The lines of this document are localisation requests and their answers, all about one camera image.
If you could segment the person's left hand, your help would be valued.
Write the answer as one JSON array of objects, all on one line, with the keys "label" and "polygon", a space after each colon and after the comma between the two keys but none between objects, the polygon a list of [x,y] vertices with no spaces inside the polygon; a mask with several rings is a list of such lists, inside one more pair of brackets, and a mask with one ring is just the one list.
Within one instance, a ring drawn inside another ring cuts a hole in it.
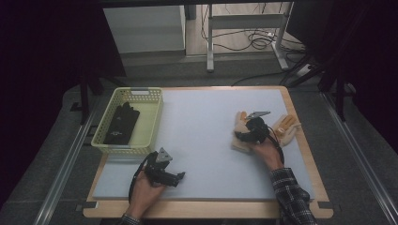
[{"label": "person's left hand", "polygon": [[166,189],[165,185],[152,187],[144,172],[140,172],[131,193],[130,205],[125,214],[131,218],[140,219]]}]

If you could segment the black glove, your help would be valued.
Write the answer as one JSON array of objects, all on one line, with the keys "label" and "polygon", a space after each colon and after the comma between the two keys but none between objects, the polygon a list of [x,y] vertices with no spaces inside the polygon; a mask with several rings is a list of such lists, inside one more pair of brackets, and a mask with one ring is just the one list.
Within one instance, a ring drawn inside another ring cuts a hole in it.
[{"label": "black glove", "polygon": [[105,144],[128,144],[140,112],[128,102],[117,106],[111,124],[105,135]]}]

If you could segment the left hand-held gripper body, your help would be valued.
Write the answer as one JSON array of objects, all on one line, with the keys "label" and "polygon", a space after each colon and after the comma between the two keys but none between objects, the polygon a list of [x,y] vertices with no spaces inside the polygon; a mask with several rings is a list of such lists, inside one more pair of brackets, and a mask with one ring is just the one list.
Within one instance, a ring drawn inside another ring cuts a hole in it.
[{"label": "left hand-held gripper body", "polygon": [[150,184],[162,184],[170,186],[170,183],[176,181],[174,174],[165,171],[173,158],[161,148],[158,152],[152,152],[148,156],[147,164],[145,166],[145,174],[149,178]]}]

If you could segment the yellow plastic basket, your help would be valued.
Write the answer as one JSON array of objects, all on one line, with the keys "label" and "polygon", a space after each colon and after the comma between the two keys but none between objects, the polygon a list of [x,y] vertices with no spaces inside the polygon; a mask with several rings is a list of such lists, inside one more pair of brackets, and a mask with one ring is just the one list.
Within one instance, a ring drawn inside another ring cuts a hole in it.
[{"label": "yellow plastic basket", "polygon": [[[128,102],[140,112],[128,144],[105,144],[104,139],[117,106]],[[91,141],[106,154],[145,156],[154,150],[163,106],[162,91],[157,87],[116,88]]]}]

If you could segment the white cabinet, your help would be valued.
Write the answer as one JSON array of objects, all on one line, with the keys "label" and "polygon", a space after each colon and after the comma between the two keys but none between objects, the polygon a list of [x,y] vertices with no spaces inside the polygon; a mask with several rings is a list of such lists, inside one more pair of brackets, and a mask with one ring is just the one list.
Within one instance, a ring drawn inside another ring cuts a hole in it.
[{"label": "white cabinet", "polygon": [[185,49],[183,6],[116,7],[103,11],[120,53]]}]

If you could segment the dark curtain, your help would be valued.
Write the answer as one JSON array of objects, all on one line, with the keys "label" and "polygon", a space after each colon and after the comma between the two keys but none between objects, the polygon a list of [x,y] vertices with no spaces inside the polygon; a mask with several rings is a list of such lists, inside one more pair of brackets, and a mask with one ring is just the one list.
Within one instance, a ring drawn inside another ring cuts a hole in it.
[{"label": "dark curtain", "polygon": [[287,28],[398,153],[398,0],[296,0]]}]

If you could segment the white table mat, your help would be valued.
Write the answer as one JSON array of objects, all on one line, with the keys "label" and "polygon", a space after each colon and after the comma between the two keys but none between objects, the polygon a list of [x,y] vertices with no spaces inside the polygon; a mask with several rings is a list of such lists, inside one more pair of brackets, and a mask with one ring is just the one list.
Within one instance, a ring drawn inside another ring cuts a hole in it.
[{"label": "white table mat", "polygon": [[[237,112],[268,112],[263,116],[267,124],[286,114],[281,90],[162,90],[162,99],[154,150],[163,148],[173,158],[167,172],[185,172],[177,187],[164,190],[164,200],[274,200],[264,162],[253,153],[233,149],[232,132]],[[108,154],[95,198],[127,198],[145,156]]]}]

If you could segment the white power strip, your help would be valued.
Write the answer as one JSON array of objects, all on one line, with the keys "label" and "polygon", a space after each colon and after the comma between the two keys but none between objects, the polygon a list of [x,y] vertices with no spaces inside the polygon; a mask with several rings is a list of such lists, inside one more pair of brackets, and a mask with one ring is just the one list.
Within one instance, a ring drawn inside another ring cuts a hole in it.
[{"label": "white power strip", "polygon": [[307,73],[309,73],[312,70],[312,66],[310,64],[306,64],[305,66],[303,66],[302,68],[300,68],[297,72],[297,76],[298,77],[302,77],[304,75],[306,75]]}]

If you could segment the metal floor rail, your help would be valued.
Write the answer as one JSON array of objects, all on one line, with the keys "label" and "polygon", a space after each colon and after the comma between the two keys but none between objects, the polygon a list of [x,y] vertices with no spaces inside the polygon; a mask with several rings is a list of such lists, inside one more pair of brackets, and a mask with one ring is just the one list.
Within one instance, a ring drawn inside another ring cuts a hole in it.
[{"label": "metal floor rail", "polygon": [[348,124],[343,121],[341,116],[335,110],[335,104],[332,97],[328,94],[321,93],[320,97],[326,102],[329,113],[333,118],[339,132],[344,138],[345,143],[348,146],[353,158],[355,159],[360,171],[365,178],[370,190],[373,192],[376,201],[378,202],[381,210],[387,218],[390,225],[398,225],[398,206],[392,200],[391,195],[388,193],[381,180],[376,175],[370,162],[363,154],[359,143],[352,134]]},{"label": "metal floor rail", "polygon": [[91,127],[92,121],[97,114],[97,108],[100,101],[95,98],[93,105],[90,108],[91,112],[83,125],[80,125],[79,130],[61,164],[58,173],[44,199],[38,214],[33,222],[33,225],[49,225],[54,210],[61,198],[66,183],[69,180],[70,173],[74,167],[77,157],[80,154],[81,148],[84,144],[85,137]]}]

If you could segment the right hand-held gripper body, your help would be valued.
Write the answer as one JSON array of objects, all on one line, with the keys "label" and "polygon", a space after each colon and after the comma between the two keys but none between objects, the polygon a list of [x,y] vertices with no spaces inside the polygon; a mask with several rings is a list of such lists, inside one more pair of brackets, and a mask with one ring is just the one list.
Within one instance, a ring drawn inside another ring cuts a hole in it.
[{"label": "right hand-held gripper body", "polygon": [[268,125],[262,119],[268,112],[252,112],[246,117],[246,128],[249,132],[246,134],[246,142],[263,142],[269,135]]}]

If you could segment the white metal desk frame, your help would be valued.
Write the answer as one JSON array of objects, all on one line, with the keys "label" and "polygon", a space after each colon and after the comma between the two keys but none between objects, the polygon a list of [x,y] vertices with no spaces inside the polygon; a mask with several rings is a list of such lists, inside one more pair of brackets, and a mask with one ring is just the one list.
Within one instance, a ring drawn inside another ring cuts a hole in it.
[{"label": "white metal desk frame", "polygon": [[208,22],[207,22],[207,71],[214,71],[214,50],[213,37],[214,30],[224,29],[250,29],[250,28],[276,28],[278,35],[271,42],[271,47],[279,62],[281,70],[288,70],[287,62],[283,56],[281,43],[285,28],[290,18],[292,2],[287,3],[284,12],[277,14],[253,14],[253,15],[216,15],[212,13],[213,6],[208,5]]}]

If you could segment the black stand leg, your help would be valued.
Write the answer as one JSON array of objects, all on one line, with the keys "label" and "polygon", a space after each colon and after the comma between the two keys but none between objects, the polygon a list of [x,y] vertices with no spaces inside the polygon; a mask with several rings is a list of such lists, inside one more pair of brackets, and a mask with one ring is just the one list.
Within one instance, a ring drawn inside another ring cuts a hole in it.
[{"label": "black stand leg", "polygon": [[81,124],[83,125],[89,115],[88,90],[91,90],[94,96],[99,96],[103,93],[104,88],[97,75],[83,74],[80,77],[80,90],[82,111]]},{"label": "black stand leg", "polygon": [[332,94],[334,98],[334,110],[340,120],[343,122],[345,121],[344,98],[353,97],[355,95],[354,90],[346,92],[345,85],[346,80],[344,67],[331,68],[323,75],[319,84],[317,85],[321,92],[329,92],[331,88],[334,88],[335,92]]}]

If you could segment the person's right hand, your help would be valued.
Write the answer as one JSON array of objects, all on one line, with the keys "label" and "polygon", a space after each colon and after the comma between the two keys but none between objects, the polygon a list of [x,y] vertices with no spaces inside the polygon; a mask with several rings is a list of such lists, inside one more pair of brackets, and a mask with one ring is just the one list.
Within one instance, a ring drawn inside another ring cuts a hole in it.
[{"label": "person's right hand", "polygon": [[249,146],[266,163],[271,172],[284,167],[282,158],[271,141],[250,143]]}]

